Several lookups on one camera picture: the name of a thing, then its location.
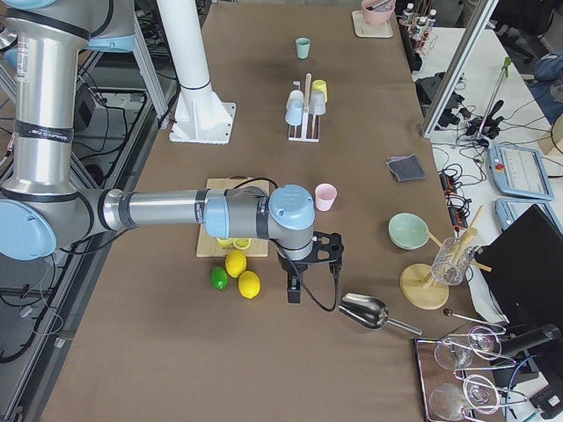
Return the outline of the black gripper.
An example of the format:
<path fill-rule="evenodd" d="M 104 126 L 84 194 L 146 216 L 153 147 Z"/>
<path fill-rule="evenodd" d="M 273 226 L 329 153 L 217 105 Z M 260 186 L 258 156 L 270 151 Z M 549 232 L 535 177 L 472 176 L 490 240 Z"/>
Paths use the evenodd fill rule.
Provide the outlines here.
<path fill-rule="evenodd" d="M 301 283 L 303 274 L 308 269 L 308 265 L 301 261 L 290 260 L 278 253 L 278 260 L 281 268 L 287 274 L 287 299 L 290 304 L 298 304 L 301 302 Z"/>

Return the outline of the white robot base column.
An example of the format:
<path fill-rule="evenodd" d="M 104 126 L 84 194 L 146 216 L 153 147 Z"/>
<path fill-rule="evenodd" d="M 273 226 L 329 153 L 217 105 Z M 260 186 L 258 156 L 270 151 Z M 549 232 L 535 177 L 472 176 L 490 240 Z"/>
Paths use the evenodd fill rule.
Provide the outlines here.
<path fill-rule="evenodd" d="M 180 85 L 170 140 L 226 145 L 236 114 L 212 88 L 194 1 L 157 3 Z"/>

